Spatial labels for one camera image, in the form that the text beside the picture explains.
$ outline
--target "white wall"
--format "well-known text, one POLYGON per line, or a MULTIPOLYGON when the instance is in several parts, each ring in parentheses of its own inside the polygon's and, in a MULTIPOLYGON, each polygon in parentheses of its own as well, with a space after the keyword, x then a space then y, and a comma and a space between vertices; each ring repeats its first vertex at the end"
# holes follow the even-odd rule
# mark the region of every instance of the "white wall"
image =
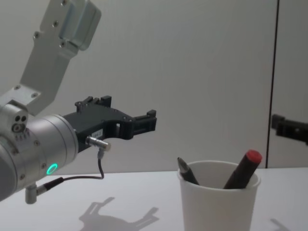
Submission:
MULTIPOLYGON (((308 1, 281 0, 272 113, 308 122, 308 1)), ((308 147, 270 131, 269 167, 308 167, 308 147)))
MULTIPOLYGON (((109 140, 108 172, 173 170, 186 161, 265 155, 275 0, 95 0, 90 48, 67 70, 41 115, 68 114, 89 95, 112 95, 132 116, 157 110, 157 131, 109 140)), ((0 93, 20 79, 46 0, 0 1, 0 93)), ((58 173, 97 172, 96 150, 58 173)))

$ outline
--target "black pen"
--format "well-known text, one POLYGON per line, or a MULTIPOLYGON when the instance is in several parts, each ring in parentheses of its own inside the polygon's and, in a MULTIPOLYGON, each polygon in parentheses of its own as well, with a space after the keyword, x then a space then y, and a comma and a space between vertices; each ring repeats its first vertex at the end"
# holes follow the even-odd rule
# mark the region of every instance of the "black pen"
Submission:
POLYGON ((181 176, 183 177, 184 180, 199 185, 198 181, 193 175, 193 171, 191 168, 187 165, 187 163, 180 157, 178 157, 178 165, 180 169, 181 176))

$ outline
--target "green led ring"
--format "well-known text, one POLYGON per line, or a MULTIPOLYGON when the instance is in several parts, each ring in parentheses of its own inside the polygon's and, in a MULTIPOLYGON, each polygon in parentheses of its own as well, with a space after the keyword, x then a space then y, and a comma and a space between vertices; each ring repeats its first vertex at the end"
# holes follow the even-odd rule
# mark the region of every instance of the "green led ring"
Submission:
POLYGON ((58 168, 58 164, 56 163, 50 165, 50 167, 47 169, 46 174, 51 175, 52 173, 54 173, 55 170, 57 170, 57 168, 58 168))

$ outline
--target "cable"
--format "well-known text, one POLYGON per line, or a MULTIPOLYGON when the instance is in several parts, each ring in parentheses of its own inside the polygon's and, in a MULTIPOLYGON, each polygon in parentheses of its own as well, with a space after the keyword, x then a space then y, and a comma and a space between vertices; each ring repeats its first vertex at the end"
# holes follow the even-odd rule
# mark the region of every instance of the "cable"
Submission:
POLYGON ((64 181, 67 181, 67 180, 75 180, 75 179, 96 179, 96 180, 102 180, 102 179, 104 179, 104 172, 103 172, 103 169, 102 169, 102 161, 101 161, 101 159, 98 159, 98 168, 99 168, 100 174, 101 174, 100 177, 92 177, 92 176, 77 176, 77 177, 68 177, 68 178, 59 177, 59 178, 57 178, 55 180, 52 180, 50 182, 47 182, 47 183, 39 186, 37 188, 37 195, 41 195, 41 194, 49 191, 50 189, 56 187, 57 185, 63 183, 64 181))
POLYGON ((64 181, 67 181, 67 180, 74 180, 74 179, 97 179, 97 180, 102 180, 102 179, 104 179, 104 172, 103 172, 103 169, 102 169, 102 162, 101 162, 100 159, 98 159, 98 168, 99 168, 99 170, 100 170, 101 177, 77 176, 77 177, 68 177, 68 178, 64 178, 63 180, 64 180, 64 181))

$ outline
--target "silver connector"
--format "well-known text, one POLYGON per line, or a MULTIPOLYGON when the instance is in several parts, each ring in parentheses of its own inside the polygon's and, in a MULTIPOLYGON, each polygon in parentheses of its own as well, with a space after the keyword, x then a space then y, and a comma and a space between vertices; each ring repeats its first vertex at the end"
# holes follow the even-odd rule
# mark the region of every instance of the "silver connector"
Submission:
POLYGON ((99 140, 97 138, 94 138, 92 136, 88 136, 86 138, 86 144, 94 147, 98 147, 100 149, 103 149, 104 151, 109 151, 111 148, 111 144, 102 140, 99 140))
POLYGON ((41 186, 39 186, 39 187, 37 188, 37 196, 39 196, 39 195, 41 195, 41 194, 43 194, 43 193, 45 193, 45 192, 47 192, 47 189, 45 188, 44 185, 41 185, 41 186))
POLYGON ((32 205, 37 201, 37 185, 31 184, 26 187, 26 203, 32 205))

